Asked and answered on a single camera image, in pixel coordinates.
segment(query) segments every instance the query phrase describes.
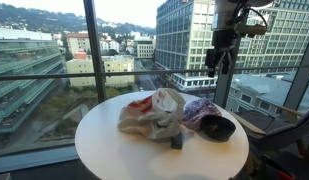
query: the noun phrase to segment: white plastic bag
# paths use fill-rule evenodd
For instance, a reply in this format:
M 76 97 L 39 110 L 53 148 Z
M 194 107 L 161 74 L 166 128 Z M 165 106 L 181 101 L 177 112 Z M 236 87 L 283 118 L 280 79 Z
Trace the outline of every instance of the white plastic bag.
M 160 88 L 152 96 L 133 101 L 123 108 L 118 128 L 140 133 L 150 140 L 173 137 L 180 133 L 185 100 L 173 89 Z

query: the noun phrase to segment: purple cloth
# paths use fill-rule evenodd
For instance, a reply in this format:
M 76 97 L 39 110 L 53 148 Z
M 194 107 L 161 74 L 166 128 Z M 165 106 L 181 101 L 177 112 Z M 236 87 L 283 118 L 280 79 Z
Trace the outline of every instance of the purple cloth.
M 201 119 L 206 115 L 222 116 L 217 107 L 208 99 L 202 98 L 187 104 L 184 108 L 182 124 L 192 130 L 201 129 Z

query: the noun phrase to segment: hillside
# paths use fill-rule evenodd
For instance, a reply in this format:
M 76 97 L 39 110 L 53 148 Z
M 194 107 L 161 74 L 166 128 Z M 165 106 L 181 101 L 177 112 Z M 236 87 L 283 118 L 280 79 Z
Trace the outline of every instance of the hillside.
M 139 31 L 146 34 L 155 34 L 154 28 L 137 26 L 134 24 L 117 24 L 116 28 L 102 27 L 106 21 L 97 18 L 99 31 L 104 33 L 125 34 L 131 31 Z M 54 13 L 40 9 L 16 8 L 12 5 L 0 4 L 1 26 L 13 27 L 13 29 L 24 29 L 30 31 L 42 31 L 56 33 L 62 31 L 78 32 L 87 30 L 84 16 L 76 16 L 73 13 Z

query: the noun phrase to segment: table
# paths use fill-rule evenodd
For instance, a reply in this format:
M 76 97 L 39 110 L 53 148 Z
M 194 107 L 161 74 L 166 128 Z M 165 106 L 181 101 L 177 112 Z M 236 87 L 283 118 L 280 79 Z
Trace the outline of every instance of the table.
M 229 141 L 218 143 L 202 132 L 182 126 L 183 149 L 170 143 L 155 143 L 141 135 L 119 131 L 120 111 L 134 100 L 155 91 L 143 91 L 109 99 L 89 111 L 75 135 L 77 153 L 84 165 L 99 178 L 114 180 L 195 180 L 234 177 L 248 156 L 248 140 L 242 126 L 227 111 L 222 115 L 236 125 Z M 182 94 L 186 103 L 198 97 Z

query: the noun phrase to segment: sky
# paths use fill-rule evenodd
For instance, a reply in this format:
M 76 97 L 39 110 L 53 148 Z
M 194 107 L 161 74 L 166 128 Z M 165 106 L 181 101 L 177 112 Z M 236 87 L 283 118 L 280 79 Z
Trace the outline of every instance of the sky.
M 156 10 L 166 0 L 94 0 L 96 16 L 105 21 L 133 23 L 154 28 Z M 15 7 L 83 15 L 83 0 L 0 0 Z

